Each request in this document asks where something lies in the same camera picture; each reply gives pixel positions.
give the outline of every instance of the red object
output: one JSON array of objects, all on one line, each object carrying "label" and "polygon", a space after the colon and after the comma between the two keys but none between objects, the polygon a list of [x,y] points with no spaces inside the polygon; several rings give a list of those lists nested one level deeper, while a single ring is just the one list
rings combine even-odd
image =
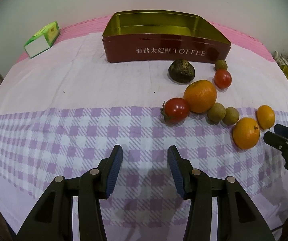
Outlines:
[{"label": "red object", "polygon": [[174,61],[215,63],[225,60],[230,45],[218,41],[170,34],[127,34],[103,37],[108,62]]},{"label": "red object", "polygon": [[214,75],[214,82],[220,89],[225,89],[231,85],[232,76],[227,70],[218,70]]},{"label": "red object", "polygon": [[189,104],[182,98],[168,100],[161,107],[161,114],[166,122],[178,123],[189,114]]}]

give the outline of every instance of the tissue box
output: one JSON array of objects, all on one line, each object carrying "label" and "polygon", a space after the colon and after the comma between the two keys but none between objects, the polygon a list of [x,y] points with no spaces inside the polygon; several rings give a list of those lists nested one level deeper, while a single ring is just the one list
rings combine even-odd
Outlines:
[{"label": "tissue box", "polygon": [[49,49],[60,33],[57,22],[52,22],[36,32],[24,45],[30,58]]}]

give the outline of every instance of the chinese characters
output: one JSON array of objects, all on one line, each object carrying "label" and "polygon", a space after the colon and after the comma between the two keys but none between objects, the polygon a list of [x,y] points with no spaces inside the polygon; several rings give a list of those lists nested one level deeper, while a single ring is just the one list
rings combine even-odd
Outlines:
[{"label": "chinese characters", "polygon": [[190,54],[197,56],[205,56],[206,51],[191,50],[191,49],[178,49],[178,48],[137,48],[136,53],[179,53],[179,54]]}]

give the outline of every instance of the cherry tomato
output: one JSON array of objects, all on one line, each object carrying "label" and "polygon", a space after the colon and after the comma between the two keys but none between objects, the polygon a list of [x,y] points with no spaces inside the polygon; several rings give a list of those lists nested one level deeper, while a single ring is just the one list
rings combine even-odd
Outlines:
[{"label": "cherry tomato", "polygon": [[166,122],[178,123],[189,114],[189,104],[182,98],[173,98],[163,103],[161,114]]},{"label": "cherry tomato", "polygon": [[214,82],[220,89],[225,89],[231,85],[232,76],[227,70],[217,70],[214,75]]}]

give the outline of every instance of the small orange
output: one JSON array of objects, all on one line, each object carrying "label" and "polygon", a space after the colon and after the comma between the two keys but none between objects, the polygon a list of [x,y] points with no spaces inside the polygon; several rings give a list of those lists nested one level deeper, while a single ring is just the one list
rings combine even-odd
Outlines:
[{"label": "small orange", "polygon": [[253,148],[260,138],[260,129],[255,119],[242,118],[233,129],[233,140],[240,149]]},{"label": "small orange", "polygon": [[269,129],[275,123],[275,114],[270,106],[262,105],[257,109],[257,122],[262,129]]},{"label": "small orange", "polygon": [[183,99],[190,106],[190,110],[196,113],[202,113],[210,109],[217,98],[217,92],[214,85],[207,80],[200,80],[189,85]]}]

